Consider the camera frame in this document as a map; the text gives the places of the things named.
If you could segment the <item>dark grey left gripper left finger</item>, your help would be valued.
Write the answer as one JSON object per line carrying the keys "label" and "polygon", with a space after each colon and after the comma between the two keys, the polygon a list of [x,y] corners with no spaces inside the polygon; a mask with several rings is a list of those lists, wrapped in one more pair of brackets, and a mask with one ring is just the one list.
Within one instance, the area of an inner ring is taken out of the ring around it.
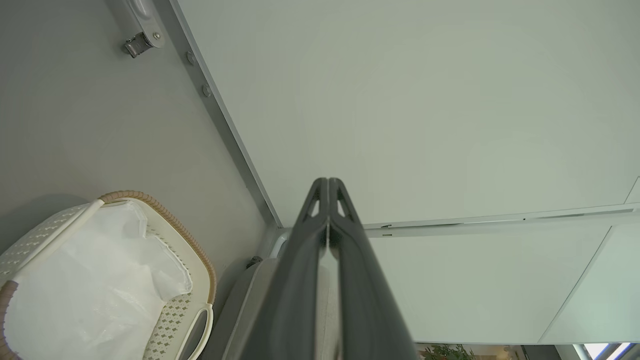
{"label": "dark grey left gripper left finger", "polygon": [[329,180],[317,178],[290,231],[242,360],[315,358],[319,259],[328,220]]}

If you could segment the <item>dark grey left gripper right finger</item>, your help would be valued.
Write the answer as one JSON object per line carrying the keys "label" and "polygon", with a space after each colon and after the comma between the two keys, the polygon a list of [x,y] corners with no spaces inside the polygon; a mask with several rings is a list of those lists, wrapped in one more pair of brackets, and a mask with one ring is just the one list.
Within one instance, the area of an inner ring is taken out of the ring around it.
{"label": "dark grey left gripper right finger", "polygon": [[416,360],[418,353],[345,183],[329,180],[329,248],[338,262],[344,360]]}

